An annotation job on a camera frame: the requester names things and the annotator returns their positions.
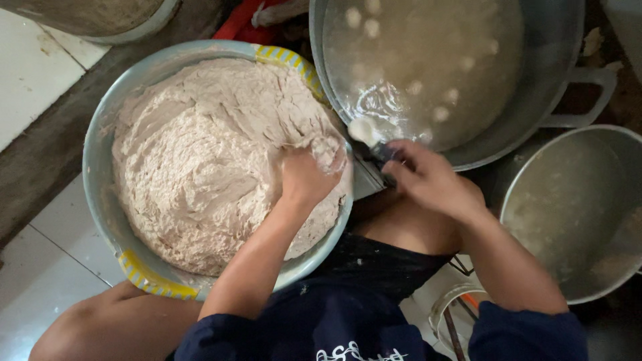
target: pot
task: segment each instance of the pot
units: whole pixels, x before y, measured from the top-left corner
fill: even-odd
[[[344,123],[343,111],[330,86],[322,46],[325,9],[329,0],[310,2],[310,40],[321,84]],[[583,0],[520,0],[525,22],[522,76],[503,113],[473,140],[444,152],[460,172],[498,160],[524,143],[539,127],[590,125],[608,104],[616,75],[606,69],[575,68],[584,29]],[[593,109],[581,116],[552,116],[568,83],[603,87]]]
[[[540,132],[496,166],[499,220],[569,304],[612,292],[642,266],[642,136],[593,125]]]

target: metal rod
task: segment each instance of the metal rod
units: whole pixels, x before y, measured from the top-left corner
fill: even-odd
[[[457,355],[457,360],[466,361],[466,357],[464,356],[464,351],[462,349],[462,344],[459,342],[459,336],[457,336],[457,330],[455,329],[453,316],[450,315],[450,310],[448,310],[448,307],[446,307],[446,309],[444,310],[444,318],[446,319],[448,333],[450,333],[450,339],[453,343],[453,349],[455,351],[455,355]]]
[[[475,320],[475,322],[479,320],[479,317],[477,317],[477,315],[474,314],[474,312],[468,307],[466,302],[464,302],[464,300],[461,297],[457,297],[457,302],[461,304],[462,307],[464,307],[464,310],[466,310],[466,313],[468,313],[468,315],[472,317],[473,320]]]

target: navy shirt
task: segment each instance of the navy shirt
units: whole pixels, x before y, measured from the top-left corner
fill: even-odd
[[[586,338],[572,313],[510,312],[480,305],[471,360],[588,360]],[[203,318],[186,333],[178,361],[449,360],[421,339],[399,307],[354,285],[312,279],[275,293],[256,320]]]

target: sticky dough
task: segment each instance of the sticky dough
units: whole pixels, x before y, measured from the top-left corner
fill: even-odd
[[[219,276],[281,196],[284,145],[313,147],[328,169],[343,146],[336,118],[292,69],[240,59],[187,67],[125,102],[112,153],[134,233],[170,264]],[[336,221],[339,185],[297,233],[286,260]]]

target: hand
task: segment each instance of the hand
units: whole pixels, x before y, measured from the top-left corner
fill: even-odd
[[[319,204],[339,184],[345,168],[345,150],[337,152],[331,169],[324,173],[312,156],[310,148],[292,149],[283,160],[283,196],[281,199],[294,202],[308,211]]]
[[[459,177],[446,158],[409,140],[392,141],[388,146],[400,150],[403,157],[413,163],[415,171],[400,162],[389,161],[383,173],[395,177],[397,189],[420,206],[456,220],[463,220],[470,211],[485,210],[481,191],[471,187],[474,185],[469,180]]]

